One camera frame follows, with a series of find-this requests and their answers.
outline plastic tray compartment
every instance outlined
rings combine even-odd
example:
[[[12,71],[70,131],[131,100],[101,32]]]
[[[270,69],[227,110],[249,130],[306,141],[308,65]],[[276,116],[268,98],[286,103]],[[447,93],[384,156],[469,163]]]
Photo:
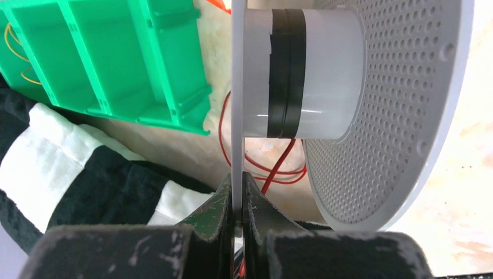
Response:
[[[192,0],[10,0],[12,24],[30,63],[0,48],[10,86],[61,108],[197,134],[212,92],[203,70]],[[42,86],[20,76],[32,67]]]

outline white plastic panel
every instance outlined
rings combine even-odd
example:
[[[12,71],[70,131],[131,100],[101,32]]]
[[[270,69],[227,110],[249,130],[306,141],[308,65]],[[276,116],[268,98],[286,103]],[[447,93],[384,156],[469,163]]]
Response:
[[[383,230],[414,201],[445,140],[474,2],[318,0],[315,8],[340,4],[357,7],[365,25],[365,82],[351,127],[335,141],[306,140],[306,161],[334,229]]]

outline plastic cylinder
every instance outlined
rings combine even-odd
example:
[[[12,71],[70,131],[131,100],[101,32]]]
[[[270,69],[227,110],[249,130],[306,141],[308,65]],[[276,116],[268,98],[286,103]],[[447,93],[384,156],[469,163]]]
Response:
[[[303,10],[305,83],[297,138],[341,138],[362,92],[365,46],[356,13]],[[247,10],[244,41],[244,135],[266,137],[269,117],[271,10]]]

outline black rubber band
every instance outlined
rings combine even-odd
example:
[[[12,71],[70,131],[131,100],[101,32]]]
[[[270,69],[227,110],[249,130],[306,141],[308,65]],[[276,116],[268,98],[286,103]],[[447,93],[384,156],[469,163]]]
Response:
[[[294,138],[305,86],[305,14],[290,9],[272,15],[267,137]]]

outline wooden surface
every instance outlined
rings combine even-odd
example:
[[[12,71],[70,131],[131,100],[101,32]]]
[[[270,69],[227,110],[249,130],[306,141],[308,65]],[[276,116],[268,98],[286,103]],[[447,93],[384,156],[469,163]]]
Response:
[[[293,1],[255,0],[251,4],[294,5]],[[205,0],[196,0],[196,5],[202,10],[199,33],[206,75],[214,89],[212,110],[204,123],[211,135],[111,120],[94,123],[148,160],[216,187],[230,172],[219,149],[217,126],[231,83],[231,19]],[[476,1],[473,28],[464,85],[448,139],[424,190],[391,228],[411,235],[421,245],[436,276],[493,271],[493,1]],[[228,149],[229,125],[227,111],[224,137]],[[247,139],[246,152],[272,166],[286,144],[283,140]],[[281,169],[296,169],[303,160],[297,144]],[[248,164],[246,168],[256,171]],[[293,219],[323,221],[307,178],[290,186],[274,184],[267,197]]]

